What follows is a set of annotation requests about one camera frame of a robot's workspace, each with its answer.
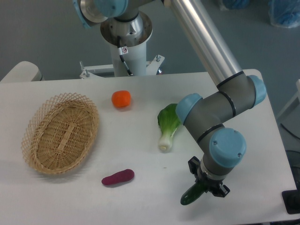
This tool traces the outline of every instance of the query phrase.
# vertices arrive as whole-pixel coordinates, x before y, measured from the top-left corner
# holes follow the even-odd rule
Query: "black cable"
[[[295,151],[295,150],[285,150],[285,151],[297,152],[300,154],[300,151]]]
[[[117,48],[121,48],[121,37],[120,36],[117,36]],[[120,54],[120,59],[123,62],[125,69],[127,70],[128,76],[133,76],[133,73],[130,71],[127,63],[124,60],[123,55],[121,55],[121,54]]]
[[[289,131],[282,123],[281,123],[280,125],[281,125],[282,128],[283,128],[286,132],[288,132],[291,136],[293,136],[294,138],[300,140],[300,137],[294,135],[294,134],[293,134],[291,131]]]

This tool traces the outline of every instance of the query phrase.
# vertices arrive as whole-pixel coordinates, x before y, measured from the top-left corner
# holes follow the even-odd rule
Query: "white table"
[[[117,90],[131,92],[128,109],[112,106]],[[203,153],[183,126],[172,151],[161,153],[157,115],[187,94],[207,97],[216,91],[207,73],[0,84],[0,224],[235,225],[299,218],[286,213],[281,197],[295,184],[268,97],[225,123],[247,141],[245,157],[224,181],[230,194],[207,193],[180,204],[194,183],[188,160]],[[21,141],[35,111],[64,92],[94,101],[99,132],[82,165],[62,176],[44,176],[26,165]],[[135,172],[130,183],[101,184],[128,168]]]

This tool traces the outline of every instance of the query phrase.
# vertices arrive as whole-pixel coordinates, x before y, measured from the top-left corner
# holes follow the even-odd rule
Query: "gray floor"
[[[271,26],[268,0],[252,0],[246,9],[234,11],[220,11],[217,0],[202,2],[241,67],[261,71],[277,114],[297,91],[300,27]],[[168,74],[205,71],[169,9],[157,0],[141,10],[154,27],[148,60],[165,56],[162,69]],[[85,30],[70,0],[2,0],[0,15],[0,80],[24,60],[36,64],[46,80],[78,78],[81,60],[86,66],[111,63],[99,26]],[[300,133],[300,120],[289,124]],[[299,141],[280,132],[287,149],[300,150]]]

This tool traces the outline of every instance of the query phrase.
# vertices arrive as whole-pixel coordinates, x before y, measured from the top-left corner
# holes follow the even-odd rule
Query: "silver arm tube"
[[[172,11],[216,86],[242,71],[200,0],[171,2]]]

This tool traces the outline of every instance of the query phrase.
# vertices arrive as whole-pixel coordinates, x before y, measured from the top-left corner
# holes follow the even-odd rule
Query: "wicker basket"
[[[22,142],[28,165],[41,173],[64,173],[79,165],[97,134],[99,115],[86,96],[65,93],[47,100],[29,122]]]

